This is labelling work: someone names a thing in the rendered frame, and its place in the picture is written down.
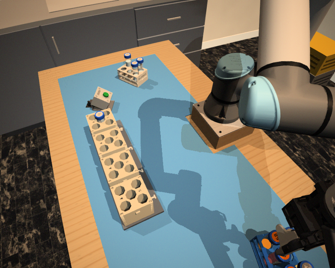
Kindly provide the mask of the blue tube cap with grey dot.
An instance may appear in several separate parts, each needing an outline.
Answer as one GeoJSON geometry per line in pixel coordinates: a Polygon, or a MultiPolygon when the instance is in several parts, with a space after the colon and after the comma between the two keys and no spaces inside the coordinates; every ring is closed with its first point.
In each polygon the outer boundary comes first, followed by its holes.
{"type": "Polygon", "coordinates": [[[314,268],[312,263],[306,260],[299,262],[298,264],[295,265],[295,267],[296,268],[314,268]]]}

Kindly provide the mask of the blue tube rack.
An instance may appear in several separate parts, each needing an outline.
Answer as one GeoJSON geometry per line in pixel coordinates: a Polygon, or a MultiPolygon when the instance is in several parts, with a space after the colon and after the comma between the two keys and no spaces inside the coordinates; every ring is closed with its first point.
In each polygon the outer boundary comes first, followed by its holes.
{"type": "Polygon", "coordinates": [[[265,248],[262,244],[262,239],[268,234],[269,233],[257,235],[252,240],[250,240],[250,244],[252,246],[252,249],[253,249],[253,252],[255,254],[255,258],[257,260],[259,268],[283,268],[285,265],[288,265],[288,264],[296,265],[296,264],[299,263],[295,252],[293,252],[292,253],[293,259],[290,259],[288,262],[281,263],[281,264],[278,264],[278,265],[271,264],[269,262],[268,255],[270,253],[274,252],[278,247],[280,247],[280,245],[276,245],[276,246],[274,246],[270,249],[265,248]],[[260,245],[261,251],[259,249],[258,243],[260,245]],[[267,266],[265,265],[265,262],[264,262],[263,258],[265,258],[267,266]]]}

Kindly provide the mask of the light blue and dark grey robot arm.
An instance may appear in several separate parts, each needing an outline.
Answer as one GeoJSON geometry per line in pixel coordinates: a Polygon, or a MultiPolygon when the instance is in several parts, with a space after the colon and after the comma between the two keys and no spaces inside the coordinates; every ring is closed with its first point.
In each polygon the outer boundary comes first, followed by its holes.
{"type": "Polygon", "coordinates": [[[260,0],[257,62],[218,61],[204,102],[214,122],[335,139],[335,87],[310,83],[310,41],[334,0],[260,0]]]}

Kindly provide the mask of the light blue bench mat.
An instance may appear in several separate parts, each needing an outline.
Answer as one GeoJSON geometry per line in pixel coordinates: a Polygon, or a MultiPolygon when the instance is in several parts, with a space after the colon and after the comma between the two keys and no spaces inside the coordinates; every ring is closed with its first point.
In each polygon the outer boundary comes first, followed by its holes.
{"type": "Polygon", "coordinates": [[[232,145],[213,153],[186,116],[197,101],[155,55],[148,79],[119,79],[126,62],[58,79],[109,268],[259,268],[250,240],[289,224],[284,202],[232,145]],[[164,209],[124,230],[86,115],[97,87],[121,123],[164,209]]]}

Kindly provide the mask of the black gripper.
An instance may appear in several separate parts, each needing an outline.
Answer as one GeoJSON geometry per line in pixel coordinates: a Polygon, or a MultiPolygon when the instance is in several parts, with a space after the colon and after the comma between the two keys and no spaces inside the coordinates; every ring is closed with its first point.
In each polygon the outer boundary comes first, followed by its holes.
{"type": "Polygon", "coordinates": [[[311,194],[293,198],[282,208],[290,228],[295,230],[287,231],[281,224],[276,226],[280,243],[276,255],[284,257],[325,244],[321,226],[331,224],[335,228],[335,218],[325,201],[326,191],[334,183],[335,179],[317,182],[314,185],[316,190],[311,194]]]}

